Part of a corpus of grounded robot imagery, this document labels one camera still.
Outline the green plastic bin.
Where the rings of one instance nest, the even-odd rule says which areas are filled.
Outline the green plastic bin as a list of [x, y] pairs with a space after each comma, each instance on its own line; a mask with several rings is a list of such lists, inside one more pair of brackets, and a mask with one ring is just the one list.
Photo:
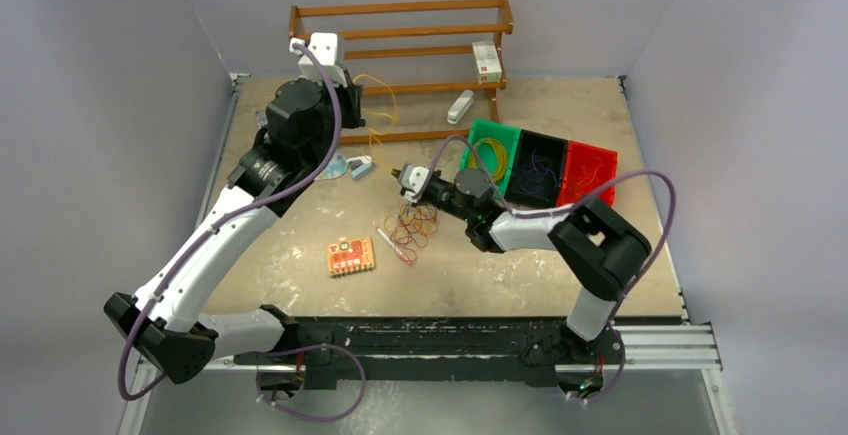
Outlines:
[[[520, 129], [490, 120], [477, 119], [473, 122], [468, 136], [469, 142], [480, 156], [480, 161], [488, 170], [498, 189], [506, 195], [517, 149]], [[460, 162], [460, 169], [479, 168], [479, 161], [469, 149], [466, 149]]]

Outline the black plastic bin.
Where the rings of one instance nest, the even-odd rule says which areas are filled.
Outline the black plastic bin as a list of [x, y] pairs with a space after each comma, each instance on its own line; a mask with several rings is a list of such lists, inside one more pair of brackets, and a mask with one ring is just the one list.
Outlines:
[[555, 206], [567, 140], [522, 130], [506, 200], [531, 208]]

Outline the red plastic bin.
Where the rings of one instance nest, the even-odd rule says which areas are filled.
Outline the red plastic bin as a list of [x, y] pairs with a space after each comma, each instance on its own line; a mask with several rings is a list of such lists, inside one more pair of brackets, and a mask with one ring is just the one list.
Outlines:
[[617, 175], [618, 153], [577, 141], [567, 143], [556, 206], [577, 202]]

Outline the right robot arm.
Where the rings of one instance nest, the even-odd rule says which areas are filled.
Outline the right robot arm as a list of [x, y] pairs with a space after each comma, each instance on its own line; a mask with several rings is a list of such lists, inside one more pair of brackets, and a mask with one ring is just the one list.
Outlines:
[[618, 212], [598, 199], [556, 210], [510, 210], [481, 169], [464, 169], [451, 181], [438, 170], [411, 164], [391, 174], [411, 204], [463, 221], [466, 238], [481, 252], [558, 253], [581, 285], [561, 336], [563, 352], [584, 362], [599, 351], [599, 335], [653, 251]]

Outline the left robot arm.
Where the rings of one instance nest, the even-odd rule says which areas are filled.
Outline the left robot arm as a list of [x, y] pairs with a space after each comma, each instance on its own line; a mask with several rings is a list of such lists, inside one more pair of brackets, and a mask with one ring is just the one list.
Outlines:
[[363, 88], [300, 78], [279, 86], [266, 123], [241, 156], [217, 201], [178, 253], [134, 294], [116, 292], [104, 312], [124, 336], [118, 382], [130, 400], [126, 372], [137, 351], [161, 379], [185, 383], [211, 360], [259, 352], [284, 364], [297, 354], [290, 320], [273, 305], [213, 316], [202, 309], [249, 246], [329, 164], [344, 128], [365, 126]]

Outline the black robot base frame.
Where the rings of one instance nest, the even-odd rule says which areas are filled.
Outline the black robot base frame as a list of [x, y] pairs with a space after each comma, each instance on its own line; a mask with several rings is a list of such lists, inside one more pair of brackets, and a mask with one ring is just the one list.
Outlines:
[[300, 317], [269, 353], [238, 365], [300, 368], [308, 390], [342, 380], [520, 382], [566, 393], [603, 387], [623, 359], [618, 332], [586, 342], [563, 317]]

